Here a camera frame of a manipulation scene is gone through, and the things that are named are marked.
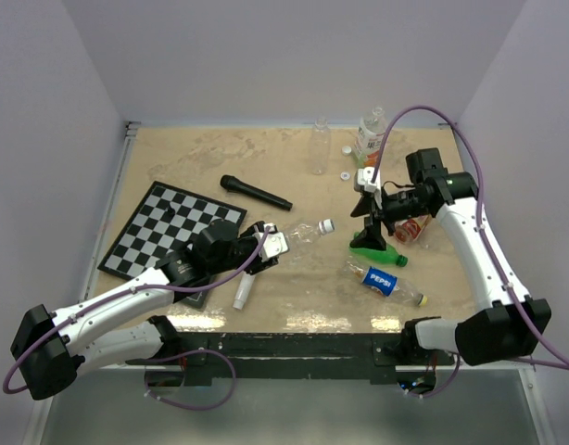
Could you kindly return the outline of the white label tea bottle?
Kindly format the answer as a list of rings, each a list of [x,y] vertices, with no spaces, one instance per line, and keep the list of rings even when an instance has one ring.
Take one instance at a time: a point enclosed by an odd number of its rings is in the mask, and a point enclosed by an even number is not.
[[[373,167],[387,129],[385,111],[381,106],[363,114],[358,126],[353,154],[359,168]]]

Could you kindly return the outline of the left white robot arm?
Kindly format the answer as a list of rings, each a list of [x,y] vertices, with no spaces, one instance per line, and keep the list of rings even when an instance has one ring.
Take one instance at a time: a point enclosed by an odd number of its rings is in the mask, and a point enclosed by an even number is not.
[[[20,373],[25,382],[20,390],[40,401],[79,375],[114,362],[173,362],[180,341],[169,322],[156,318],[133,328],[124,324],[221,286],[221,273],[232,280],[271,268],[288,250],[285,235],[272,223],[256,222],[240,232],[235,223],[217,220],[122,286],[55,311],[35,306],[23,315],[12,341],[15,362],[3,391],[15,393],[10,382]]]

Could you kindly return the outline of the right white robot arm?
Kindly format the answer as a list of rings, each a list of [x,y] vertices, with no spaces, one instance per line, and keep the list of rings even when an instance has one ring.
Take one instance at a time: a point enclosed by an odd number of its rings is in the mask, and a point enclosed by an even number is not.
[[[537,335],[551,317],[549,303],[532,299],[513,272],[487,221],[481,194],[468,172],[449,172],[436,148],[406,157],[410,184],[389,195],[373,167],[361,168],[354,179],[360,201],[351,212],[363,219],[352,248],[386,251],[383,232],[419,216],[437,220],[453,245],[474,296],[476,312],[463,321],[439,317],[405,323],[399,355],[420,364],[434,350],[456,353],[469,365],[518,359],[531,355]]]

